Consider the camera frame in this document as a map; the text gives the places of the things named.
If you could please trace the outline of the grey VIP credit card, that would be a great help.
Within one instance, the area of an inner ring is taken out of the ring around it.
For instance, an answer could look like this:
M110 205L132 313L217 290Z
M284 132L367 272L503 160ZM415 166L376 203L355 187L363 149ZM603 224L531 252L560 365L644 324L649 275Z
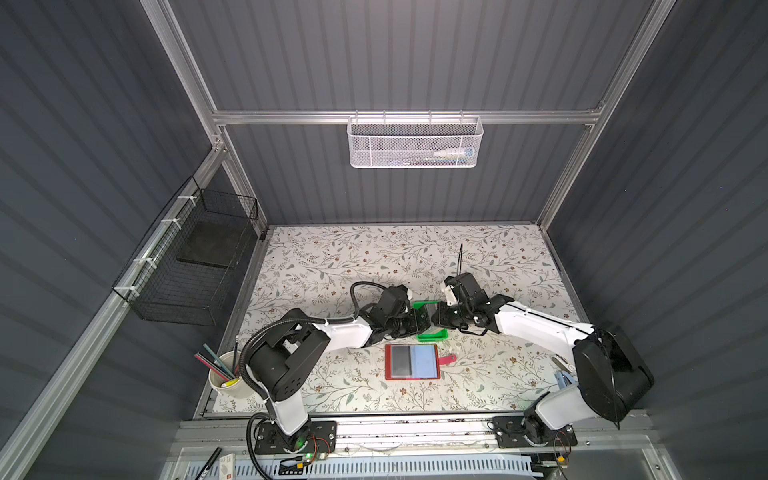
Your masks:
M407 345L395 345L389 350L390 377L410 378L412 375L411 349Z

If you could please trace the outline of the red card holder wallet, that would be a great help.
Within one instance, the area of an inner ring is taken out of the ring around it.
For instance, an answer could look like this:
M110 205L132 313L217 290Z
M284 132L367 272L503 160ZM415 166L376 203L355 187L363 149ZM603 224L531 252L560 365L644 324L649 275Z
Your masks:
M410 378L391 378L389 350L392 346L395 345L385 347L385 379L390 381L438 380L441 378L441 368L458 360L455 354L440 356L434 344L407 345L411 349L412 375Z

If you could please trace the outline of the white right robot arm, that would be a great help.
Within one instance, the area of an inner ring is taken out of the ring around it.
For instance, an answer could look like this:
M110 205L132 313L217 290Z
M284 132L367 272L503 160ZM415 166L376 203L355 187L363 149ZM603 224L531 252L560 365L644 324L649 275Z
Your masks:
M503 294L488 295L468 272L443 282L446 300L431 315L442 328L482 336L517 337L559 356L575 369L574 383L545 393L525 410L520 428L542 444L575 422L602 418L619 425L655 384L645 361L619 328L573 323Z

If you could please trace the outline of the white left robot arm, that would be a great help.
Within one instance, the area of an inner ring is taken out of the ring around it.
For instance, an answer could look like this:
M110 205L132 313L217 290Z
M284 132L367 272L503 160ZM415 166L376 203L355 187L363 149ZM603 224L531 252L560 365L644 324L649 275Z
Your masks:
M294 308L258 330L240 351L242 380L261 398L267 419L289 442L309 435L301 388L324 354L415 337L432 327L436 305L414 306L404 285L358 281L351 285L350 297L349 317L319 318Z

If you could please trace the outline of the green card tray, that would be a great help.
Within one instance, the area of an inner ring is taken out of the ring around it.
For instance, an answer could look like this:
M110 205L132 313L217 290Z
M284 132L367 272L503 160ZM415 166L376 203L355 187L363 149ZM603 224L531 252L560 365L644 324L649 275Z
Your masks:
M435 304L439 301L417 301L413 304L413 310L414 309L420 309L425 308L428 310L430 317L431 314L434 312ZM432 325L431 327L422 335L416 336L416 339L421 343L426 342L438 342L446 339L448 337L448 333L445 329L437 328Z

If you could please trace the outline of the small objects at table edge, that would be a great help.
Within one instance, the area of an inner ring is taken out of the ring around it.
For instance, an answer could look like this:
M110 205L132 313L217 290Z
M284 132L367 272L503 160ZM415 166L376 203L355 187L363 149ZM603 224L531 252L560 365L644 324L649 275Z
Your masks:
M552 363L556 367L555 380L559 390L563 390L571 385L576 384L569 365L562 360L559 356L551 357Z

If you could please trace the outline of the white tube in basket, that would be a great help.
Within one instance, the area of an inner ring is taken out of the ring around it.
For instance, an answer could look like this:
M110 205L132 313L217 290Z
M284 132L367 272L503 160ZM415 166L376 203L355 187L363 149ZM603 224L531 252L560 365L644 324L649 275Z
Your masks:
M475 154L476 152L473 147L464 147L464 148L448 148L448 149L435 151L433 153L433 156L436 158L467 160L471 157L474 157Z

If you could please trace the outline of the white pen cup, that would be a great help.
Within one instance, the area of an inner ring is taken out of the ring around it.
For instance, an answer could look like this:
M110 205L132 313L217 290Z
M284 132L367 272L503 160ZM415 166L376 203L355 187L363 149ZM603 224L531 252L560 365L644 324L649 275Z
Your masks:
M238 366L240 352L237 348L217 354L207 344L195 354L195 358L208 369L208 384L218 394L241 400L254 391L246 384Z

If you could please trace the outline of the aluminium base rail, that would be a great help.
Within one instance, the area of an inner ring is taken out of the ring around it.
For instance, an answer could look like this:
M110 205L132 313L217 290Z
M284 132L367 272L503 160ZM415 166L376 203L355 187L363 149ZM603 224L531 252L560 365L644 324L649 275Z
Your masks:
M336 424L333 443L339 455L464 453L505 448L520 453L551 453L553 448L549 445L513 439L507 434L518 428L521 416L520 412L368 413L314 415L311 419ZM244 418L183 421L170 454L200 456L215 447L243 453L245 428ZM572 452L643 449L658 441L652 422L643 410L630 413L619 427L593 418L575 422L566 432L576 441L559 439L556 445Z

